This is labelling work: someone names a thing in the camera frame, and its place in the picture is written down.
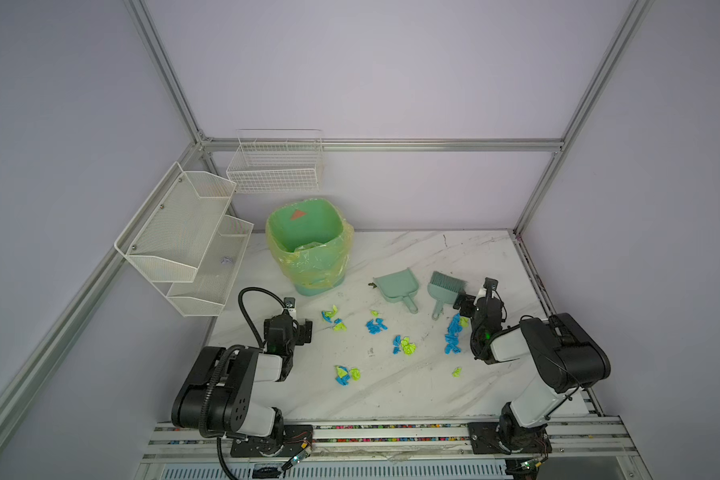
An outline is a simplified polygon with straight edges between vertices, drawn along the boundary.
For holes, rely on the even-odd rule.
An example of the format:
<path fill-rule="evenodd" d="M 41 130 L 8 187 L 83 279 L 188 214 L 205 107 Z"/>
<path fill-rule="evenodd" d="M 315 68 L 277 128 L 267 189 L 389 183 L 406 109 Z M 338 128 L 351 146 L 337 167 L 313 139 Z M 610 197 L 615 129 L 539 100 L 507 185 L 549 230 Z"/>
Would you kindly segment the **blue scraps pile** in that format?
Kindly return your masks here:
<path fill-rule="evenodd" d="M 468 320 L 462 317 L 460 314 L 455 314 L 452 317 L 448 325 L 446 334 L 444 335 L 446 342 L 444 352 L 446 355 L 458 354 L 461 352 L 461 348 L 459 346 L 460 334 L 464 331 L 464 328 L 467 325 Z"/>

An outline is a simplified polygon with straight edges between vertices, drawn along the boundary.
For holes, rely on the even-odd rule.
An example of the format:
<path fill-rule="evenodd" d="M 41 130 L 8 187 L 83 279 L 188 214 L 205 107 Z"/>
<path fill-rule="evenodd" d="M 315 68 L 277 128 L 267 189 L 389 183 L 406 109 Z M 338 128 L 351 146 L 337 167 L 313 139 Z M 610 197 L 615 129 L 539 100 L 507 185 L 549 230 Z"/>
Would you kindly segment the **green hand brush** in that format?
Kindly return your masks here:
<path fill-rule="evenodd" d="M 435 300 L 431 318 L 438 320 L 446 305 L 453 305 L 459 294 L 464 290 L 466 282 L 439 271 L 433 271 L 429 284 L 428 294 Z"/>

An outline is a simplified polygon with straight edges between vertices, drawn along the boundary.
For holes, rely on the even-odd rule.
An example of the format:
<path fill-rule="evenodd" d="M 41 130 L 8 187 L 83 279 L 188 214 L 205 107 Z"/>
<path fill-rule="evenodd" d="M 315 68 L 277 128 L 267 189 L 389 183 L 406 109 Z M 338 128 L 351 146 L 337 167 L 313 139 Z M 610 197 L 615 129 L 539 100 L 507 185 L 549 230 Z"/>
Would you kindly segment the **green plastic dustpan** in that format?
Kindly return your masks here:
<path fill-rule="evenodd" d="M 419 289 L 419 283 L 410 268 L 381 277 L 374 277 L 373 283 L 387 302 L 402 302 L 410 313 L 417 314 L 419 312 L 414 301 Z"/>

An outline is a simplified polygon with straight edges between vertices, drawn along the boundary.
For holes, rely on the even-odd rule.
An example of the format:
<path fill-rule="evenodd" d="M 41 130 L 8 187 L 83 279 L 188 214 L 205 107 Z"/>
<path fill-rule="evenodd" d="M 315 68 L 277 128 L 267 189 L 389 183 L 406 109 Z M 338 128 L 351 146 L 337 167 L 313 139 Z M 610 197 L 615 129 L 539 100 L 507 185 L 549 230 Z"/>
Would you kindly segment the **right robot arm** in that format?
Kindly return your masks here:
<path fill-rule="evenodd" d="M 457 291 L 453 307 L 470 321 L 473 358 L 487 365 L 530 359 L 534 375 L 525 389 L 507 402 L 494 424 L 493 451 L 529 452 L 546 445 L 544 431 L 551 414 L 580 390 L 611 374 L 604 350 L 568 313 L 542 319 L 523 316 L 504 325 L 505 307 L 498 281 L 487 277 L 476 295 Z"/>

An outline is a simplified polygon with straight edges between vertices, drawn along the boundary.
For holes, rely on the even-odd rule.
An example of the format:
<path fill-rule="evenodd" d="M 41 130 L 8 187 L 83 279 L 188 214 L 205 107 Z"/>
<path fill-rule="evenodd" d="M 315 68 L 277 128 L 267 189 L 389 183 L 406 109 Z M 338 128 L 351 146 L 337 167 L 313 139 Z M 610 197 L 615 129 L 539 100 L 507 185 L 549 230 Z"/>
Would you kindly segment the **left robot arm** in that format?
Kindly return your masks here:
<path fill-rule="evenodd" d="M 287 379 L 296 348 L 311 342 L 313 323 L 297 320 L 293 297 L 246 287 L 238 294 L 238 306 L 249 326 L 253 323 L 243 297 L 251 292 L 273 298 L 281 312 L 265 320 L 262 331 L 252 330 L 255 346 L 204 347 L 172 404 L 171 422 L 206 439 L 252 441 L 273 451 L 286 442 L 286 425 L 278 408 L 252 400 L 254 385 Z"/>

